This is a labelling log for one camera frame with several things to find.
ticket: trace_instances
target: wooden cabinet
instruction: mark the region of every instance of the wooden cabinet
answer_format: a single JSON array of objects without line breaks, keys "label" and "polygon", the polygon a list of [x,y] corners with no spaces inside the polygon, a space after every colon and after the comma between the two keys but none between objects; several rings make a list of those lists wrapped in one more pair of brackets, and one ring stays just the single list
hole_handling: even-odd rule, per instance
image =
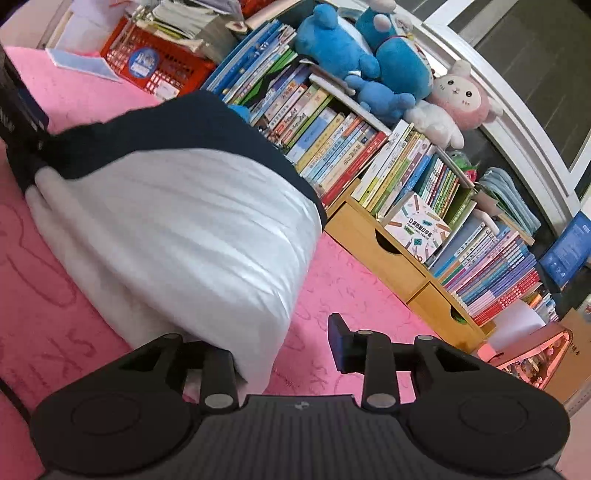
[{"label": "wooden cabinet", "polygon": [[473,351],[492,333],[494,323],[478,327],[429,270],[351,197],[358,183],[353,182],[331,205],[326,232],[443,340],[465,352]]}]

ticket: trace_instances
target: paper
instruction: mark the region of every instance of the paper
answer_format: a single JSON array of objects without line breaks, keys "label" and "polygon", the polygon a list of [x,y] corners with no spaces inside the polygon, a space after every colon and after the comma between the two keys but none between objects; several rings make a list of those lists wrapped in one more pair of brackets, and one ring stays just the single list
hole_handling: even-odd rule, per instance
[{"label": "paper", "polygon": [[87,73],[114,82],[121,81],[102,57],[84,57],[53,48],[48,48],[46,52],[56,67]]},{"label": "paper", "polygon": [[516,342],[546,324],[530,306],[517,300],[495,317],[496,329],[488,339],[497,352]]}]

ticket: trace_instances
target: metal screw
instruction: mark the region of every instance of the metal screw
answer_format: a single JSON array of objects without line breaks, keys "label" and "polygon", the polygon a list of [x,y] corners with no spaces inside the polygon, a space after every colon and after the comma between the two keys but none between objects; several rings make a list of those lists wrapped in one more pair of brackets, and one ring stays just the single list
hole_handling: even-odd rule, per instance
[{"label": "metal screw", "polygon": [[205,398],[205,405],[209,408],[228,408],[234,399],[225,393],[214,393]]},{"label": "metal screw", "polygon": [[396,398],[388,393],[374,393],[367,399],[373,408],[390,408],[396,405]]}]

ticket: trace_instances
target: stack of books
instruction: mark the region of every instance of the stack of books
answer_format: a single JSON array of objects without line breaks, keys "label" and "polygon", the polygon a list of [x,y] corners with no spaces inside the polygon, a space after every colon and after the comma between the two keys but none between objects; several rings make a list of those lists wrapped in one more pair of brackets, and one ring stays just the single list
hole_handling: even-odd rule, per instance
[{"label": "stack of books", "polygon": [[249,123],[319,193],[325,207],[391,137],[314,66],[299,61],[294,29],[277,20],[247,37],[204,88],[229,105],[249,107]]},{"label": "stack of books", "polygon": [[474,206],[465,210],[461,226],[437,253],[430,270],[481,326],[521,298],[540,277],[519,232]]}]

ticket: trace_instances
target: blue book cover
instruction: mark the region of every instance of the blue book cover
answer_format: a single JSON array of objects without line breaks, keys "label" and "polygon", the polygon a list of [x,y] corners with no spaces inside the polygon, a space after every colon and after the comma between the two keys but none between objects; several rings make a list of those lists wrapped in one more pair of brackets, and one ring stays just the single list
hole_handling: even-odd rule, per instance
[{"label": "blue book cover", "polygon": [[[350,147],[350,144],[353,142],[355,135],[357,135],[357,133],[359,133],[359,130],[361,130],[362,128],[364,128],[366,126],[367,126],[367,123],[361,122],[359,125],[357,125],[355,130],[353,130],[353,132],[347,138],[341,137],[335,142],[335,144],[330,148],[329,152],[326,154],[326,158],[328,158],[328,160],[326,161],[324,166],[320,169],[320,171],[315,175],[314,182],[320,183],[322,181],[325,174],[327,174],[330,171],[330,169],[333,166],[335,166],[335,164],[340,160],[340,158],[339,158],[340,154],[342,152],[344,152],[346,148]],[[329,153],[331,150],[334,150],[334,153],[329,157]]]},{"label": "blue book cover", "polygon": [[508,272],[516,269],[522,264],[523,260],[529,255],[526,245],[522,245],[519,251],[508,261],[501,264],[493,275],[485,278],[480,285],[476,286],[471,293],[467,293],[461,296],[462,300],[470,305],[478,299],[486,290],[489,290],[492,286],[502,279]]},{"label": "blue book cover", "polygon": [[292,163],[296,163],[304,156],[304,153],[312,146],[334,117],[336,117],[336,112],[333,109],[325,108],[322,110],[320,115],[310,124],[295,145],[291,147],[286,157]]},{"label": "blue book cover", "polygon": [[219,94],[217,92],[217,87],[222,82],[226,82],[229,79],[229,76],[233,75],[234,65],[241,60],[243,56],[246,55],[246,52],[252,48],[253,45],[269,31],[273,29],[279,28],[281,23],[279,20],[274,20],[271,23],[265,23],[261,25],[256,30],[253,30],[244,40],[242,40],[235,48],[230,52],[230,54],[221,62],[220,65],[217,66],[215,71],[207,78],[204,84],[201,86],[201,90],[208,90],[210,92]]},{"label": "blue book cover", "polygon": [[523,249],[524,245],[525,244],[521,239],[515,240],[509,244],[505,251],[493,263],[457,291],[460,298],[474,292],[483,281],[490,279],[504,265],[510,264],[511,261],[515,259],[515,256],[520,254],[520,250]]},{"label": "blue book cover", "polygon": [[301,77],[304,75],[302,82],[308,78],[309,70],[310,69],[303,64],[292,63],[291,65],[287,66],[283,73],[277,77],[276,81],[271,86],[269,86],[269,90],[265,94],[263,100],[261,100],[259,104],[252,109],[250,124],[254,126],[261,119],[271,104],[277,100],[285,87],[287,87],[296,76]]},{"label": "blue book cover", "polygon": [[244,85],[248,79],[261,67],[274,52],[278,50],[281,45],[281,34],[285,31],[284,25],[280,26],[278,30],[274,31],[269,38],[263,42],[255,52],[255,59],[246,71],[240,75],[238,80],[232,85],[229,91],[224,94],[222,100],[228,103],[239,92],[240,87]]},{"label": "blue book cover", "polygon": [[437,261],[431,265],[429,270],[434,277],[440,276],[462,253],[467,244],[476,238],[476,235],[484,228],[484,222],[471,213],[466,223],[448,244]]},{"label": "blue book cover", "polygon": [[540,260],[550,278],[563,288],[591,255],[591,219],[577,213]]},{"label": "blue book cover", "polygon": [[421,178],[421,175],[423,175],[423,172],[431,164],[431,161],[432,161],[433,157],[436,155],[436,153],[433,153],[432,155],[430,155],[429,152],[430,152],[430,150],[427,150],[427,152],[423,155],[421,161],[417,165],[417,168],[414,169],[413,174],[410,175],[410,178],[404,184],[404,187],[402,187],[402,190],[400,190],[400,193],[396,197],[396,200],[394,200],[393,205],[396,205],[402,199],[402,197],[404,197],[408,192],[410,192],[414,188],[414,186],[418,182],[418,179]]}]

